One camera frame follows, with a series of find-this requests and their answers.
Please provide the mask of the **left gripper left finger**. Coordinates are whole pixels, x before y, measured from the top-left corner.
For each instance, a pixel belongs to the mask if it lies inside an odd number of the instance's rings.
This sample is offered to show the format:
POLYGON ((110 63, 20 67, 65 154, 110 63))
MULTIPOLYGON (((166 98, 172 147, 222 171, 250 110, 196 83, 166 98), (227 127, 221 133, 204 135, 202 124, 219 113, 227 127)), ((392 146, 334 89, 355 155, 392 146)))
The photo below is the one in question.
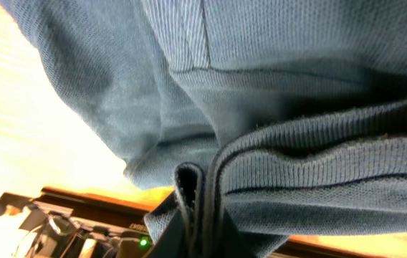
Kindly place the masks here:
POLYGON ((171 193, 158 207, 144 216, 153 247, 147 258, 184 258, 188 255, 185 224, 171 193))

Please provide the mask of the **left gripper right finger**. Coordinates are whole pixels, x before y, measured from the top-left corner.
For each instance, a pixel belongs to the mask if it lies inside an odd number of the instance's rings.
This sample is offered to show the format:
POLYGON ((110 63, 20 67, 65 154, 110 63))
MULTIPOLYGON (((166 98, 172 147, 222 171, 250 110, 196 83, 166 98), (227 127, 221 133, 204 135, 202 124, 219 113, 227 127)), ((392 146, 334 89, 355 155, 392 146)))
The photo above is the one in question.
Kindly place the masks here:
POLYGON ((241 237, 239 230, 235 226, 231 217, 224 212, 221 234, 217 247, 217 257, 219 258, 255 258, 256 256, 248 248, 241 237))

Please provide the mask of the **blue t-shirt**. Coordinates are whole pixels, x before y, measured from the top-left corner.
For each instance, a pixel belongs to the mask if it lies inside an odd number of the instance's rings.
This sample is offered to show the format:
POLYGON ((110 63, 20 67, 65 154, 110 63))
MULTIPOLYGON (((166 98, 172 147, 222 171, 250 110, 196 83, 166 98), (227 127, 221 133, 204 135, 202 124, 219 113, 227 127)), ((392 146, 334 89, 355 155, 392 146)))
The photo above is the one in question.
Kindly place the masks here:
POLYGON ((1 5, 139 188, 210 249, 407 231, 407 1, 1 5))

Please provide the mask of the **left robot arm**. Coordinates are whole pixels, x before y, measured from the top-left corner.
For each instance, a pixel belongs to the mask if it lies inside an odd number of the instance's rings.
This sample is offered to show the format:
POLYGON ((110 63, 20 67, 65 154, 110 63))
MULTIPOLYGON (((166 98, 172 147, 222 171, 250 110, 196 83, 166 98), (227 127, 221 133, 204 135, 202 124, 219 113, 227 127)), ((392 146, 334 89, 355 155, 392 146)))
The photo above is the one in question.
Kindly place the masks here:
POLYGON ((142 212, 46 192, 38 199, 0 193, 0 257, 253 257, 234 223, 208 249, 180 212, 159 239, 142 212))

